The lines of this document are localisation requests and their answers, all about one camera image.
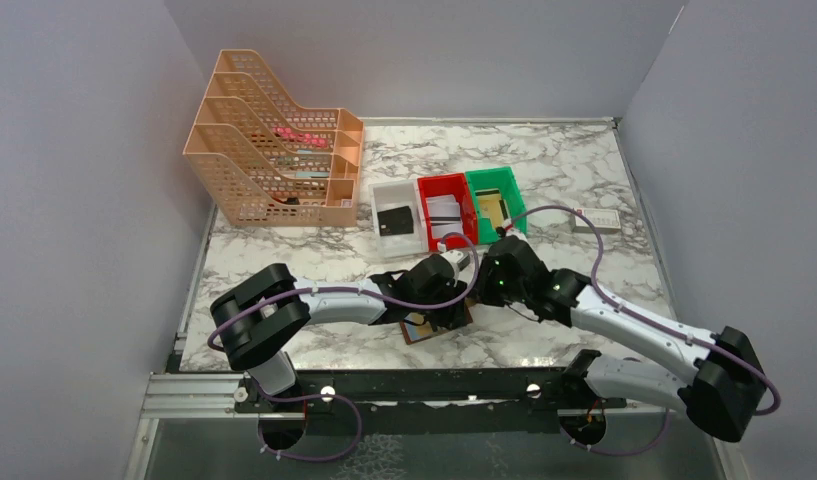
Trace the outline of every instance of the white wall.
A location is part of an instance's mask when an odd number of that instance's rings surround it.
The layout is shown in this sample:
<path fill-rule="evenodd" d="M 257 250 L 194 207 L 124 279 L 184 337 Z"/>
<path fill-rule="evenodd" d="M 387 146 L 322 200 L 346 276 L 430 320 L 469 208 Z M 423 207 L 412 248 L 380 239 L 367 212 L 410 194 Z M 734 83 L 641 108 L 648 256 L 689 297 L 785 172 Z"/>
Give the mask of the white wall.
<path fill-rule="evenodd" d="M 164 0 L 202 71 L 261 53 L 303 105 L 619 116 L 686 0 Z"/>
<path fill-rule="evenodd" d="M 0 0 L 0 479 L 119 478 L 207 196 L 160 0 Z"/>
<path fill-rule="evenodd" d="M 692 0 L 621 123 L 678 315 L 750 335 L 758 479 L 817 479 L 817 0 Z"/>

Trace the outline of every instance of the black cable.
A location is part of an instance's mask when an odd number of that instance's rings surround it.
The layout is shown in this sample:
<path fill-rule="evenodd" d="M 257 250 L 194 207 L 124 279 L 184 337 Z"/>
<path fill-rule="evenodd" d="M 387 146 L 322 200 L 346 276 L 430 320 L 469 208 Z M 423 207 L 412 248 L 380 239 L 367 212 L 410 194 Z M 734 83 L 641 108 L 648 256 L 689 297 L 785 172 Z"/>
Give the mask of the black cable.
<path fill-rule="evenodd" d="M 423 325 L 429 323 L 429 321 L 428 321 L 428 319 L 426 319 L 426 317 L 423 317 L 423 323 L 414 323 L 411 320 L 408 320 L 407 318 L 402 319 L 402 322 L 407 323 L 408 325 L 413 325 L 415 327 L 422 327 Z"/>
<path fill-rule="evenodd" d="M 521 311 L 517 310 L 516 308 L 512 307 L 510 303 L 506 304 L 505 306 L 510 308 L 512 312 L 516 313 L 517 315 L 520 315 L 521 317 L 525 318 L 526 320 L 529 320 L 531 322 L 540 323 L 539 318 L 532 318 L 532 317 L 524 314 L 523 312 L 521 312 Z"/>
<path fill-rule="evenodd" d="M 390 275 L 391 277 L 394 275 L 402 275 L 403 273 L 407 273 L 408 270 L 391 270 L 389 272 L 383 272 L 382 275 Z"/>

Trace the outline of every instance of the marble table surface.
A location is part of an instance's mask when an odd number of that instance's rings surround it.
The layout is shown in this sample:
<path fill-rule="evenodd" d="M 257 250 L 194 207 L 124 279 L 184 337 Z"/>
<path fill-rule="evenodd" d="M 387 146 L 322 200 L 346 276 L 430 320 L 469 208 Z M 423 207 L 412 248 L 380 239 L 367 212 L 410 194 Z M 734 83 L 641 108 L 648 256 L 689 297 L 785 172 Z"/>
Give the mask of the marble table surface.
<path fill-rule="evenodd" d="M 225 356 L 206 345 L 214 329 L 208 307 L 271 263 L 287 263 L 297 277 L 346 282 L 410 268 L 421 259 L 378 257 L 370 184 L 505 165 L 513 169 L 527 208 L 563 204 L 619 210 L 622 231 L 604 236 L 599 279 L 627 300 L 670 316 L 610 126 L 372 126 L 365 135 L 357 227 L 238 228 L 217 214 L 188 324 L 182 371 L 229 369 Z M 528 237 L 548 268 L 590 271 L 596 242 L 591 234 L 572 233 L 566 214 L 530 216 Z M 461 278 L 466 281 L 471 275 L 472 267 Z M 405 344 L 398 325 L 342 323 L 307 326 L 285 350 L 297 369 L 564 366 L 583 348 L 632 355 L 596 334 L 531 322 L 510 309 L 475 306 L 470 311 L 472 324 L 413 345 Z"/>

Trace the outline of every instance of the white paper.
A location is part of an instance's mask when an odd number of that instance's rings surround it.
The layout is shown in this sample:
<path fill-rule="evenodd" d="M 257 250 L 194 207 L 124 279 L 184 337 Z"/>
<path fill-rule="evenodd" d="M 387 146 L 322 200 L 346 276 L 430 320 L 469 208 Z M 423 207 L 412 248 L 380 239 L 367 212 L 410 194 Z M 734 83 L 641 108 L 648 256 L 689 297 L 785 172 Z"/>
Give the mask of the white paper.
<path fill-rule="evenodd" d="M 429 218 L 431 219 L 434 219 L 436 217 L 452 217 L 458 219 L 453 220 L 453 222 L 461 221 L 461 206 L 458 205 L 457 203 L 436 202 L 429 204 L 428 207 Z"/>
<path fill-rule="evenodd" d="M 437 203 L 437 202 L 444 202 L 444 203 L 455 203 L 457 204 L 458 201 L 455 200 L 455 195 L 440 195 L 438 197 L 426 197 L 426 205 L 430 203 Z"/>
<path fill-rule="evenodd" d="M 447 223 L 446 225 L 432 225 L 432 238 L 442 238 L 447 233 L 464 233 L 461 223 Z"/>

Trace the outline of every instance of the purple cable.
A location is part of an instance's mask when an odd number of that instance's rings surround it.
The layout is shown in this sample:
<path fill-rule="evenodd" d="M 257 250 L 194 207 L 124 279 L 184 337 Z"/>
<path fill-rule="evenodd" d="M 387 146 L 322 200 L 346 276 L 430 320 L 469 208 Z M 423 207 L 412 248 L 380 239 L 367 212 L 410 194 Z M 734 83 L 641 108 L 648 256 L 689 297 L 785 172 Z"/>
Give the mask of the purple cable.
<path fill-rule="evenodd" d="M 392 303 L 394 305 L 399 305 L 401 307 L 413 308 L 413 309 L 417 309 L 417 310 L 437 310 L 437 309 L 440 309 L 440 308 L 446 308 L 446 307 L 449 307 L 451 305 L 455 305 L 456 303 L 460 302 L 461 300 L 466 298 L 467 295 L 470 294 L 470 290 L 473 289 L 473 285 L 476 284 L 476 280 L 479 278 L 479 253 L 476 252 L 476 247 L 475 247 L 475 245 L 473 245 L 473 242 L 471 242 L 470 239 L 467 238 L 467 236 L 462 234 L 462 233 L 457 233 L 457 232 L 447 233 L 446 235 L 444 235 L 440 239 L 440 241 L 445 243 L 447 238 L 453 237 L 453 236 L 461 237 L 465 242 L 467 242 L 467 246 L 470 247 L 470 251 L 473 254 L 473 278 L 470 280 L 470 283 L 467 285 L 467 288 L 465 288 L 464 291 L 461 292 L 460 295 L 453 298 L 452 300 L 447 300 L 447 301 L 445 301 L 443 303 L 423 305 L 421 303 L 403 302 L 402 300 L 397 300 L 397 299 L 395 299 L 393 297 L 388 297 L 387 295 L 382 295 L 381 293 L 372 292 L 370 290 L 361 290 L 359 292 L 358 289 L 355 288 L 355 287 L 323 287 L 323 288 L 320 288 L 319 290 L 317 290 L 317 293 L 338 293 L 338 292 L 357 293 L 357 294 L 360 294 L 360 295 L 366 295 L 368 297 L 377 298 L 379 300 L 382 300 L 382 301 L 385 301 L 385 302 L 388 302 L 388 303 Z M 250 313 L 256 312 L 256 311 L 266 307 L 267 305 L 272 305 L 273 303 L 275 303 L 275 302 L 277 302 L 279 300 L 283 300 L 283 299 L 288 298 L 288 297 L 293 297 L 295 295 L 305 295 L 305 294 L 311 293 L 312 291 L 313 291 L 313 289 L 311 289 L 311 288 L 297 288 L 296 290 L 290 290 L 289 292 L 284 292 L 284 293 L 280 293 L 278 295 L 274 295 L 274 296 L 272 296 L 270 298 L 267 298 L 266 300 L 261 300 L 260 302 L 256 303 L 255 305 L 252 305 L 251 307 L 247 308 L 246 310 L 243 310 L 242 312 L 238 313 L 237 315 L 229 318 L 222 325 L 217 327 L 216 330 L 211 332 L 211 334 L 208 336 L 208 348 L 210 348 L 212 350 L 216 350 L 218 352 L 222 352 L 223 351 L 222 347 L 220 347 L 219 345 L 214 343 L 216 338 L 222 332 L 228 330 L 232 325 L 234 325 L 235 323 L 240 321 L 241 318 L 249 315 Z"/>
<path fill-rule="evenodd" d="M 317 394 L 313 394 L 313 395 L 303 395 L 301 397 L 282 398 L 282 397 L 274 397 L 272 395 L 267 394 L 267 392 L 265 392 L 264 389 L 261 388 L 261 385 L 257 381 L 255 381 L 255 386 L 258 387 L 258 392 L 261 394 L 262 397 L 266 398 L 267 400 L 269 400 L 271 402 L 275 402 L 275 403 L 307 402 L 308 400 L 315 400 L 315 399 L 320 399 L 320 398 L 325 398 L 325 397 L 331 397 L 331 398 L 334 398 L 336 400 L 340 400 L 341 402 L 345 403 L 346 405 L 349 406 L 349 408 L 352 409 L 352 413 L 355 414 L 356 424 L 358 425 L 358 428 L 355 429 L 355 437 L 352 439 L 352 443 L 350 443 L 348 447 L 346 447 L 343 450 L 341 450 L 340 452 L 337 452 L 337 453 L 332 454 L 332 455 L 326 455 L 326 456 L 323 456 L 323 457 L 309 457 L 307 455 L 299 455 L 299 454 L 296 454 L 296 453 L 286 453 L 283 450 L 273 450 L 272 448 L 270 448 L 267 445 L 267 442 L 264 441 L 263 431 L 262 431 L 261 426 L 259 424 L 258 425 L 258 439 L 264 445 L 264 449 L 261 451 L 262 453 L 264 451 L 267 451 L 267 452 L 270 452 L 272 454 L 277 455 L 278 458 L 285 457 L 285 458 L 290 458 L 292 460 L 301 460 L 303 462 L 325 463 L 325 462 L 332 462 L 334 460 L 339 460 L 339 459 L 345 457 L 346 455 L 351 453 L 352 450 L 355 450 L 355 447 L 357 447 L 358 443 L 361 442 L 361 432 L 363 431 L 363 421 L 361 420 L 361 412 L 358 411 L 358 407 L 356 407 L 355 404 L 352 403 L 352 400 L 349 400 L 348 398 L 344 397 L 343 395 L 338 395 L 338 394 L 323 395 L 323 394 L 317 393 Z"/>
<path fill-rule="evenodd" d="M 629 450 L 627 452 L 615 452 L 612 450 L 602 450 L 599 448 L 588 448 L 588 445 L 583 443 L 579 443 L 570 436 L 570 433 L 567 430 L 564 430 L 564 427 L 561 427 L 561 433 L 564 434 L 570 440 L 570 444 L 574 445 L 582 450 L 587 450 L 589 453 L 595 453 L 597 455 L 604 455 L 606 457 L 633 457 L 635 455 L 640 455 L 644 452 L 652 450 L 655 448 L 656 445 L 661 443 L 664 440 L 665 436 L 667 435 L 667 430 L 670 429 L 670 411 L 666 410 L 664 412 L 664 422 L 661 424 L 661 430 L 658 431 L 658 435 L 655 436 L 648 444 L 644 445 L 643 447 L 636 448 L 634 450 Z"/>
<path fill-rule="evenodd" d="M 597 243 L 596 260 L 594 261 L 593 267 L 591 267 L 591 283 L 593 284 L 594 291 L 596 291 L 597 295 L 599 295 L 605 301 L 605 303 L 611 305 L 615 310 L 621 311 L 621 312 L 625 313 L 626 315 L 629 315 L 630 317 L 632 317 L 632 318 L 634 318 L 634 319 L 636 319 L 636 320 L 638 320 L 640 322 L 643 322 L 645 325 L 650 326 L 650 327 L 652 327 L 652 328 L 654 328 L 654 329 L 656 329 L 656 330 L 658 330 L 660 332 L 666 333 L 666 334 L 668 334 L 670 336 L 673 336 L 673 337 L 675 337 L 675 338 L 677 338 L 679 340 L 682 340 L 683 342 L 687 341 L 689 339 L 688 336 L 686 336 L 684 333 L 682 333 L 682 332 L 680 332 L 678 330 L 674 330 L 674 329 L 672 329 L 670 327 L 666 327 L 664 325 L 661 325 L 660 323 L 656 322 L 655 320 L 652 320 L 652 319 L 650 319 L 649 317 L 647 317 L 645 315 L 641 315 L 638 312 L 634 312 L 632 310 L 628 310 L 626 308 L 623 308 L 623 306 L 620 305 L 620 303 L 614 301 L 613 298 L 606 295 L 606 293 L 602 291 L 602 288 L 600 288 L 599 283 L 597 282 L 597 279 L 596 279 L 596 272 L 597 272 L 597 269 L 599 268 L 600 262 L 602 262 L 602 254 L 605 251 L 605 246 L 602 243 L 602 235 L 600 235 L 599 232 L 596 230 L 596 227 L 594 226 L 594 224 L 590 220 L 588 220 L 584 215 L 582 215 L 581 213 L 577 212 L 576 210 L 574 210 L 574 209 L 572 209 L 570 207 L 565 207 L 565 206 L 562 206 L 562 205 L 544 205 L 542 207 L 537 207 L 537 208 L 533 208 L 531 210 L 527 210 L 526 212 L 521 213 L 520 215 L 517 215 L 516 217 L 512 218 L 511 219 L 511 225 L 513 225 L 515 222 L 517 222 L 517 220 L 525 217 L 526 215 L 531 215 L 531 214 L 533 214 L 535 212 L 540 212 L 541 210 L 561 210 L 561 211 L 564 211 L 564 212 L 567 212 L 567 213 L 570 213 L 570 214 L 573 214 L 573 215 L 577 216 L 578 218 L 582 219 L 583 222 L 588 224 L 588 227 L 590 227 L 591 231 L 596 236 L 596 243 Z M 713 344 L 711 342 L 706 342 L 705 340 L 700 340 L 699 338 L 696 338 L 696 337 L 690 337 L 690 341 L 691 341 L 691 343 L 693 343 L 695 345 L 699 345 L 700 347 L 707 348 L 707 349 L 709 349 L 709 350 L 711 350 L 713 352 L 716 352 L 716 353 L 728 358 L 732 362 L 736 363 L 739 367 L 747 370 L 748 372 L 753 374 L 756 378 L 761 380 L 761 382 L 764 384 L 764 386 L 766 386 L 770 390 L 770 393 L 773 395 L 773 403 L 769 407 L 767 407 L 765 409 L 757 410 L 755 412 L 756 415 L 770 415 L 771 413 L 773 413 L 773 412 L 775 412 L 776 410 L 779 409 L 779 406 L 782 404 L 782 397 L 779 395 L 779 389 L 777 389 L 776 386 L 773 385 L 773 382 L 770 381 L 770 379 L 767 378 L 767 376 L 765 374 L 763 374 L 761 371 L 759 371 L 757 368 L 753 367 L 749 363 L 745 362 L 743 359 L 738 358 L 736 355 L 732 354 L 731 352 L 728 352 L 725 349 L 723 349 L 723 348 L 721 348 L 721 347 L 719 347 L 719 346 L 717 346 L 717 345 L 715 345 L 715 344 Z"/>

